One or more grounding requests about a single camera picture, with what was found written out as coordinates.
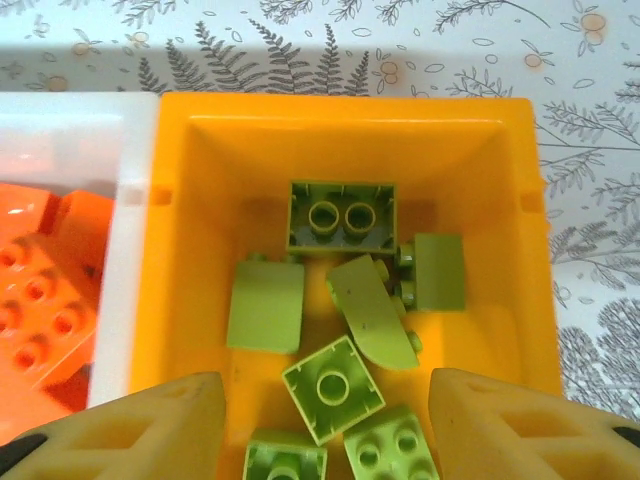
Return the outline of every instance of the black rubber pad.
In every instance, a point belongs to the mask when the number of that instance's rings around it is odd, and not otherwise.
[[[631,443],[631,445],[640,448],[640,430],[629,427],[615,427],[613,431]]]
[[[18,438],[0,447],[0,477],[15,467],[21,460],[47,441],[43,433],[34,433]]]

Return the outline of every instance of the lime green brick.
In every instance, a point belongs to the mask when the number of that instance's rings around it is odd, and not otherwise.
[[[249,440],[243,480],[324,480],[327,449],[307,435],[256,430]]]
[[[384,410],[344,434],[356,480],[439,480],[418,417],[405,405]]]
[[[404,330],[405,309],[400,298],[389,297],[384,286],[388,279],[384,262],[362,255],[332,269],[327,284],[365,357],[391,370],[414,368],[422,346],[414,332]]]
[[[396,211],[393,185],[293,182],[287,251],[393,255]]]
[[[418,233],[412,242],[398,247],[396,266],[402,281],[395,293],[407,309],[465,309],[465,268],[460,235]]]
[[[346,335],[287,369],[282,378],[318,445],[385,405]]]
[[[304,265],[262,256],[236,265],[227,346],[294,353],[300,346]]]

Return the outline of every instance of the storage bin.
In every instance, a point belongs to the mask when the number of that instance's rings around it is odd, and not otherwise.
[[[399,242],[417,232],[462,235],[467,310],[406,316],[405,328],[424,345],[420,368],[367,364],[388,405],[404,402],[417,413],[432,447],[427,395],[435,367],[561,393],[528,101],[167,94],[130,390],[222,373],[226,434],[216,478],[240,478],[255,428],[306,432],[281,374],[348,330],[325,282],[341,260],[312,258],[299,352],[225,345],[235,264],[249,252],[285,254],[295,180],[394,183]],[[334,439],[327,478],[350,475],[342,439]]]
[[[89,405],[126,394],[158,99],[0,93],[0,182],[116,199]]]

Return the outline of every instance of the gray fern pattern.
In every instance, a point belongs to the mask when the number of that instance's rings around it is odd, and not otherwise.
[[[640,16],[547,3],[0,0],[0,88],[533,99],[566,393],[637,418]]]

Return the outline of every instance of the orange duplo brick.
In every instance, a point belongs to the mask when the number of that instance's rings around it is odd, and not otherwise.
[[[113,200],[77,190],[62,198],[52,235],[82,265],[102,270],[112,213]]]
[[[23,376],[0,355],[0,445],[10,442],[26,430],[53,422],[71,414],[46,392],[33,389]]]
[[[0,183],[0,244],[28,233],[50,233],[59,204],[47,190]]]
[[[57,239],[0,247],[0,355],[32,387],[63,382],[93,355],[99,285]]]

